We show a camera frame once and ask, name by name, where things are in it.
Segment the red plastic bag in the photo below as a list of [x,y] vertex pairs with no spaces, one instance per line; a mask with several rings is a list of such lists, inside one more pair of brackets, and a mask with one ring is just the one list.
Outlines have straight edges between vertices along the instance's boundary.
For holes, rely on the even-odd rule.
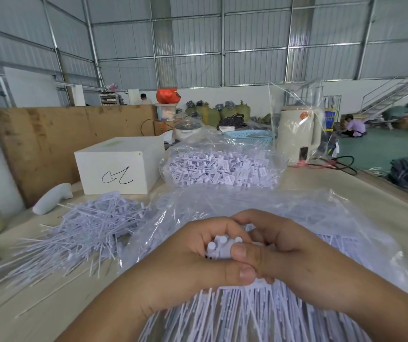
[[177,93],[177,88],[158,89],[157,101],[161,104],[177,104],[180,102],[180,95]]

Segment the wooden board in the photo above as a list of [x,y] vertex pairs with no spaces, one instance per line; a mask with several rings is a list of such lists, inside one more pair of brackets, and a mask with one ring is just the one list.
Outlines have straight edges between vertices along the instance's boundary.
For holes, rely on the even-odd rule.
[[113,137],[154,136],[155,115],[153,105],[0,109],[0,145],[26,207],[80,180],[75,151]]

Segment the wooden table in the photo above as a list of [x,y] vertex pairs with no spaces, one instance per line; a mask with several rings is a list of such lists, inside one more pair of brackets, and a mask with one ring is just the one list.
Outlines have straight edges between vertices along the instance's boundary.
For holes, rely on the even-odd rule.
[[[361,174],[360,177],[362,180],[329,169],[288,168],[281,189],[332,189],[339,196],[349,199],[376,225],[389,232],[400,243],[408,263],[408,203],[404,201],[405,197],[398,195],[395,190],[393,195],[376,188],[367,175]],[[74,202],[96,198],[83,195],[80,184],[73,185],[73,188]],[[167,187],[160,179],[151,194],[162,191],[167,191]],[[145,195],[127,197],[149,201],[149,196]],[[0,256],[6,257],[9,254],[9,247],[15,243],[16,238],[38,235],[41,230],[39,224],[59,224],[59,217],[66,211],[63,207],[57,207],[44,216],[33,215],[31,211],[19,215],[9,229],[0,235]],[[17,295],[6,289],[6,283],[0,284],[0,341],[48,342],[57,338],[91,300],[116,278],[116,262],[106,262],[102,266],[101,278],[89,277],[87,272],[25,314],[17,318],[16,316],[89,267],[88,264],[82,265],[67,277],[60,274],[49,276]]]

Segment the person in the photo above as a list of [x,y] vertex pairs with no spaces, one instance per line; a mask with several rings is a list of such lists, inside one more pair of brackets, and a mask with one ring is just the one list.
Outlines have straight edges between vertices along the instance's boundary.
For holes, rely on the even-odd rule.
[[147,98],[146,94],[141,93],[141,104],[152,104],[152,101]]
[[366,135],[365,124],[362,120],[357,120],[353,115],[345,115],[345,130],[341,134],[348,135],[352,138],[362,137]]
[[[256,229],[247,233],[241,225],[249,223]],[[206,259],[206,245],[223,234],[242,238],[232,260]],[[257,276],[279,279],[309,304],[348,315],[373,341],[408,341],[406,292],[303,226],[254,209],[183,226],[104,289],[57,341],[137,341],[153,313],[202,289],[248,285]]]

